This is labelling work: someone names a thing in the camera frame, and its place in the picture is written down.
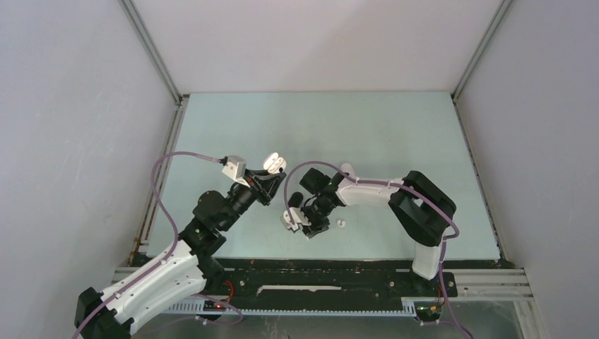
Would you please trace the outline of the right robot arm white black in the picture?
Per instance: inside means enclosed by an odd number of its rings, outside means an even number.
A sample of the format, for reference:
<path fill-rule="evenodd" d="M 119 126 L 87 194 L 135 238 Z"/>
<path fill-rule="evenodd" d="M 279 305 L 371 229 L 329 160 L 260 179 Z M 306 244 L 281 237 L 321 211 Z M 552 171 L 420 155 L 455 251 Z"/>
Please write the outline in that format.
<path fill-rule="evenodd" d="M 345 162 L 341 171 L 329 177 L 311 168 L 302 177 L 301 187 L 311 194 L 295 192 L 283 214 L 286 228 L 301 230 L 312 237 L 328 230 L 329 215 L 335 208 L 373 206 L 388 208 L 415 243 L 410 284 L 419 295 L 429 295 L 439 286 L 439 264 L 446 229 L 451 225 L 456 204 L 423 173 L 411 171 L 401 179 L 360 179 Z"/>

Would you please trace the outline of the white charging case with dot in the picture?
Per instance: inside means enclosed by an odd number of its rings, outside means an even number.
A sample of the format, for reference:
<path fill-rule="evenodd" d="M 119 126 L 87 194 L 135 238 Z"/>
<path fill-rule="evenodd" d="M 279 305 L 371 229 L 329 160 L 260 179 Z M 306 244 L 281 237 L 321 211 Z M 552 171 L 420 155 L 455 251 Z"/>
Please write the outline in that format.
<path fill-rule="evenodd" d="M 284 172 L 286 167 L 286 160 L 279 153 L 271 153 L 263 162 L 263 169 L 270 174 Z"/>

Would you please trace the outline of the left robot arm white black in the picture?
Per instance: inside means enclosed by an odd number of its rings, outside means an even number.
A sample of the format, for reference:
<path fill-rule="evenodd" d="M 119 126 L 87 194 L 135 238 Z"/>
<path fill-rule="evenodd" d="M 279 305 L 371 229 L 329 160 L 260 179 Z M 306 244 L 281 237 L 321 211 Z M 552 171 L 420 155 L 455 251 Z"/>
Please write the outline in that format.
<path fill-rule="evenodd" d="M 226 194 L 206 191 L 198 198 L 190 223 L 158 256 L 112 286 L 89 287 L 78 297 L 75 338 L 130 338 L 151 319 L 180 300 L 223 285 L 224 268 L 213 254 L 249 207 L 270 204 L 282 184 L 286 163 L 262 170 L 226 170 L 236 174 Z"/>

